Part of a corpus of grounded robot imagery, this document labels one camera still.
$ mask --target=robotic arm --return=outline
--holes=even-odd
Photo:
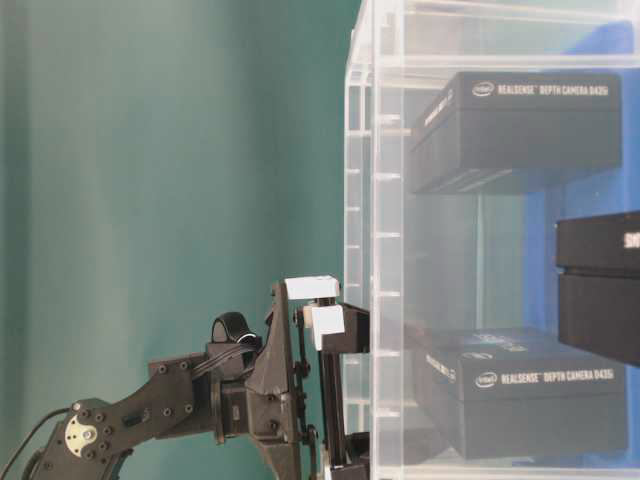
[[[56,424],[46,447],[27,464],[23,479],[116,480],[136,445],[152,438],[203,432],[212,432],[218,444],[249,436],[280,480],[301,478],[300,447],[307,446],[311,478],[315,478],[317,433],[306,422],[302,385],[310,370],[303,313],[301,309],[294,315],[299,334],[299,360],[294,361],[286,284],[275,284],[272,294],[264,346],[241,314],[222,315],[214,321],[211,342],[204,352],[151,362],[149,381],[131,396],[114,404],[98,399],[73,403],[64,420]],[[333,304],[332,299],[317,302]],[[349,353],[354,347],[368,351],[368,314],[354,307],[344,308],[345,323],[350,327],[360,325],[360,335],[357,328],[326,335],[331,352],[319,353],[325,452],[329,472],[366,479],[368,457],[363,452],[368,451],[368,435],[350,442],[351,437],[344,434],[337,354]],[[365,314],[366,345],[362,340]]]

